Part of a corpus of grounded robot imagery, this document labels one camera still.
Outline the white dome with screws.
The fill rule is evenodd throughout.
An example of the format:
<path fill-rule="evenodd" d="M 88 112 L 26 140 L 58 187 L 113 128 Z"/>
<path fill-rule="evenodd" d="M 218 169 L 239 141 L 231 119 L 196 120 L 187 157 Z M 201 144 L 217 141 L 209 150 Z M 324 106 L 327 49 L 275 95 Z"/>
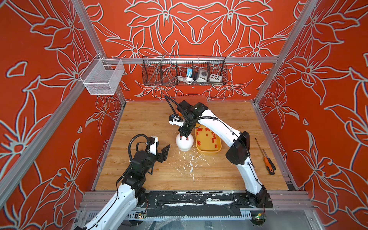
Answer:
<path fill-rule="evenodd" d="M 187 152 L 191 150 L 194 143 L 194 138 L 191 134 L 188 137 L 178 134 L 176 136 L 175 143 L 180 151 Z"/>

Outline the yellow plastic tray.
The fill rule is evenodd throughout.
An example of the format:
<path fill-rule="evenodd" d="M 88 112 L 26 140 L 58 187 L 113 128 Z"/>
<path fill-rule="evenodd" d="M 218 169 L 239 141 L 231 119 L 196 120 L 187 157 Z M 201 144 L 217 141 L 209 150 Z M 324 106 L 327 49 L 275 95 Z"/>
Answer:
<path fill-rule="evenodd" d="M 200 125 L 195 131 L 195 145 L 199 153 L 214 155 L 221 151 L 221 139 L 212 130 Z"/>

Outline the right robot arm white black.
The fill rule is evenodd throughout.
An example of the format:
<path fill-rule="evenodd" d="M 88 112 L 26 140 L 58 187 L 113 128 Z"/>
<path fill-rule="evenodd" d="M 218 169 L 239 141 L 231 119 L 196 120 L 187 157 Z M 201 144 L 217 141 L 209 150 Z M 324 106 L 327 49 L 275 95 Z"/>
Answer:
<path fill-rule="evenodd" d="M 229 147 L 225 156 L 239 170 L 250 205 L 253 207 L 264 206 L 267 201 L 267 189 L 258 178 L 251 160 L 249 133 L 232 128 L 203 103 L 191 105 L 183 100 L 176 105 L 176 109 L 180 115 L 172 115 L 169 118 L 169 123 L 179 126 L 179 136 L 189 137 L 196 124 L 204 125 L 219 136 Z"/>

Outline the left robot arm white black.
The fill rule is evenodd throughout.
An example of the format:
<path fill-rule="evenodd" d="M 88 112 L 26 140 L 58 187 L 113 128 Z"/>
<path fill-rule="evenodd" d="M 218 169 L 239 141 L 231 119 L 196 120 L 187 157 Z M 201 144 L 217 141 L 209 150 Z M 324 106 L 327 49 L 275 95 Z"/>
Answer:
<path fill-rule="evenodd" d="M 156 162 L 167 160 L 170 149 L 167 145 L 161 152 L 153 154 L 150 150 L 155 147 L 156 144 L 153 144 L 135 153 L 128 168 L 117 180 L 117 191 L 113 197 L 90 222 L 83 227 L 75 227 L 76 230 L 116 230 L 135 207 L 146 202 L 146 189 L 143 187 L 146 174 L 153 173 Z"/>

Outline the orange tool case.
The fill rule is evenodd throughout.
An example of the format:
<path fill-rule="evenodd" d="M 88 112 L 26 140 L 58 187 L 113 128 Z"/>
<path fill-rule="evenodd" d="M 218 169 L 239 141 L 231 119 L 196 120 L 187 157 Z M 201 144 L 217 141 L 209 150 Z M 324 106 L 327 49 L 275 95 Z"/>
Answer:
<path fill-rule="evenodd" d="M 202 95 L 186 95 L 186 96 L 177 96 L 175 101 L 180 104 L 182 101 L 186 101 L 190 106 L 195 106 L 197 103 L 202 103 L 207 109 L 208 102 L 207 98 Z M 187 105 L 183 105 L 184 109 L 179 109 L 179 106 L 176 106 L 176 110 L 179 112 L 179 115 L 183 117 L 193 117 L 189 114 L 190 108 Z"/>

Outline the white power adapter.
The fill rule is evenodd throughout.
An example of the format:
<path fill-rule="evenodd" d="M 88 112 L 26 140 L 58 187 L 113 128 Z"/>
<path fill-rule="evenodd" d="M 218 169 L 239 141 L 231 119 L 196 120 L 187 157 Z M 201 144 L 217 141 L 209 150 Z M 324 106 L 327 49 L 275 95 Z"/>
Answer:
<path fill-rule="evenodd" d="M 204 69 L 199 69 L 195 82 L 196 83 L 206 83 L 208 80 L 208 72 Z"/>

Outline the white socket block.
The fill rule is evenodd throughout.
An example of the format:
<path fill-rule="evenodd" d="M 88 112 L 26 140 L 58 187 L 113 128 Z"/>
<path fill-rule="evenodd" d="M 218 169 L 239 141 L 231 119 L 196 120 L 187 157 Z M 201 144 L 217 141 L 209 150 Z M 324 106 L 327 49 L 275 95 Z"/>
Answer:
<path fill-rule="evenodd" d="M 211 74 L 210 83 L 213 85 L 222 85 L 222 78 L 221 75 Z"/>

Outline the blue white small box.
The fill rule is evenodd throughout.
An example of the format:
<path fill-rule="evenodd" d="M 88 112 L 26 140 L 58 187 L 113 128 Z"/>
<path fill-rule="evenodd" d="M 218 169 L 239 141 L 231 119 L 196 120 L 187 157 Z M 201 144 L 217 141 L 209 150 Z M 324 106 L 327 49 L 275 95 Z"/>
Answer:
<path fill-rule="evenodd" d="M 192 68 L 188 68 L 187 72 L 186 72 L 186 77 L 187 78 L 191 78 L 193 74 L 193 69 Z"/>

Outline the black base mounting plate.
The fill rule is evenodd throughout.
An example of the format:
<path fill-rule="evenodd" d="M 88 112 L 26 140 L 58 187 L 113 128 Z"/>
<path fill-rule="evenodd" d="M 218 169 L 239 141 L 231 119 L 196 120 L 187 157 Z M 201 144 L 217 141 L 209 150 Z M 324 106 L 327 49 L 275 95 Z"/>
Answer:
<path fill-rule="evenodd" d="M 269 194 L 256 204 L 244 191 L 148 191 L 134 210 L 153 218 L 244 218 L 273 208 Z"/>

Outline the clear plastic wall bin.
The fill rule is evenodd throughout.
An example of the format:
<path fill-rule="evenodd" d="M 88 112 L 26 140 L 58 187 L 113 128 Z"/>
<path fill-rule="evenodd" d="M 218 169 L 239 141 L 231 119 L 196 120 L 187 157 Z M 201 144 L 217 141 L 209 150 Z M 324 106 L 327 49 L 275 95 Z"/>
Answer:
<path fill-rule="evenodd" d="M 105 68 L 103 61 L 96 59 L 80 76 L 80 79 L 90 95 L 114 95 L 125 72 L 122 61 L 113 70 Z"/>

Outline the orange handled screwdriver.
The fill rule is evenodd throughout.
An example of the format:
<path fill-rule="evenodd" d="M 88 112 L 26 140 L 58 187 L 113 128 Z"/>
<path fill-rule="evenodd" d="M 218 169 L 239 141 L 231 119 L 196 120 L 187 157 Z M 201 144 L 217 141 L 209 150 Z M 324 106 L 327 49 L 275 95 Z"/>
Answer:
<path fill-rule="evenodd" d="M 261 148 L 257 138 L 255 138 L 255 140 L 256 140 L 256 143 L 257 143 L 261 153 L 263 154 L 263 161 L 265 163 L 265 167 L 266 167 L 267 172 L 270 175 L 274 175 L 275 170 L 276 170 L 276 167 L 275 167 L 274 163 L 272 162 L 271 158 L 268 157 L 266 151 L 263 148 Z"/>

